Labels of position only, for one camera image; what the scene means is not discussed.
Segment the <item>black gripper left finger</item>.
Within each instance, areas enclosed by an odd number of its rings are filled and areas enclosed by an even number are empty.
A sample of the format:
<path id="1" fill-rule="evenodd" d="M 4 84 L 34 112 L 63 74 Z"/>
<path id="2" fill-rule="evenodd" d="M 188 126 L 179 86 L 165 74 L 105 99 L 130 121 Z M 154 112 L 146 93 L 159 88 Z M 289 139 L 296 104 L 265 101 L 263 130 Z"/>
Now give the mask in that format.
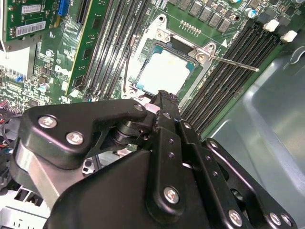
<path id="1" fill-rule="evenodd" d="M 133 99 L 36 106 L 21 116 L 13 179 L 52 210 L 72 185 L 130 153 L 149 151 L 145 205 L 150 215 L 183 215 L 186 187 L 179 120 L 166 91 Z"/>

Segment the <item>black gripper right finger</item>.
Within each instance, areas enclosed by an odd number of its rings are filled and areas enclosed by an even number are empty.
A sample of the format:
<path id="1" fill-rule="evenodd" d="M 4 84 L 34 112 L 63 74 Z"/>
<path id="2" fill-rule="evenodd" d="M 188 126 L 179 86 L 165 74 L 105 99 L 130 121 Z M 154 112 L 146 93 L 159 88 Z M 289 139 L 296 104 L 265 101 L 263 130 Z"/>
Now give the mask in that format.
<path id="1" fill-rule="evenodd" d="M 212 229 L 297 228 L 292 216 L 216 140 L 199 140 L 181 118 L 176 95 L 166 99 L 179 120 L 184 158 L 192 166 Z"/>

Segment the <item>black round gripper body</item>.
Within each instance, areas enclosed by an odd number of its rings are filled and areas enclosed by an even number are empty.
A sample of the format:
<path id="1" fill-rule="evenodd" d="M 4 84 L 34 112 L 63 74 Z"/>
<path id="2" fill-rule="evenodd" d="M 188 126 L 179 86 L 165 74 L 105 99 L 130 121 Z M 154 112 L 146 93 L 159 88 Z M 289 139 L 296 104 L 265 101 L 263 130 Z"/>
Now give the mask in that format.
<path id="1" fill-rule="evenodd" d="M 149 151 L 130 153 L 64 191 L 46 229 L 209 229 L 191 169 L 184 167 L 186 208 L 174 224 L 161 224 L 145 205 Z"/>

